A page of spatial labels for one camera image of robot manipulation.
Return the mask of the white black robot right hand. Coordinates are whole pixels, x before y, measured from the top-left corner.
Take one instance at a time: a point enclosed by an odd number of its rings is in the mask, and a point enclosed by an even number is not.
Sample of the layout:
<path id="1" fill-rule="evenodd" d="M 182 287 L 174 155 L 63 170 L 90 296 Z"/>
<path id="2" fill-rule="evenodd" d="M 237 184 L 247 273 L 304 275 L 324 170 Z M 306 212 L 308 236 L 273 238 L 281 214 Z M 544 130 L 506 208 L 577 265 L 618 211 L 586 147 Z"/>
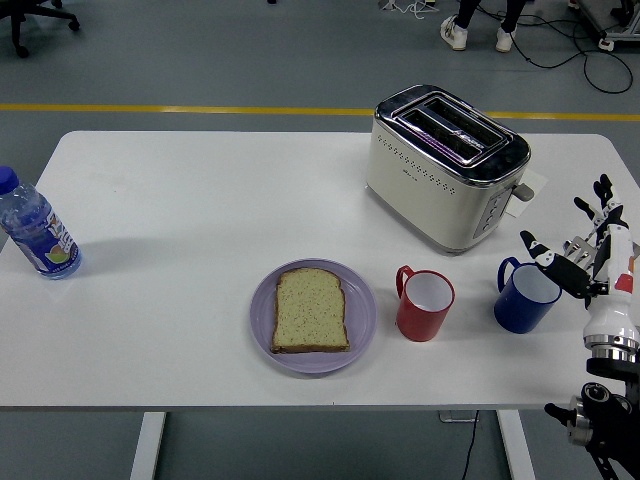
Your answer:
<path id="1" fill-rule="evenodd" d="M 634 290 L 634 242 L 624 206 L 611 180 L 603 174 L 593 184 L 596 209 L 576 197 L 574 204 L 593 223 L 563 254 L 543 245 L 530 232 L 520 237 L 538 269 L 562 290 L 585 301 L 590 320 L 583 330 L 585 346 L 620 345 L 636 350 L 639 333 L 630 318 Z"/>

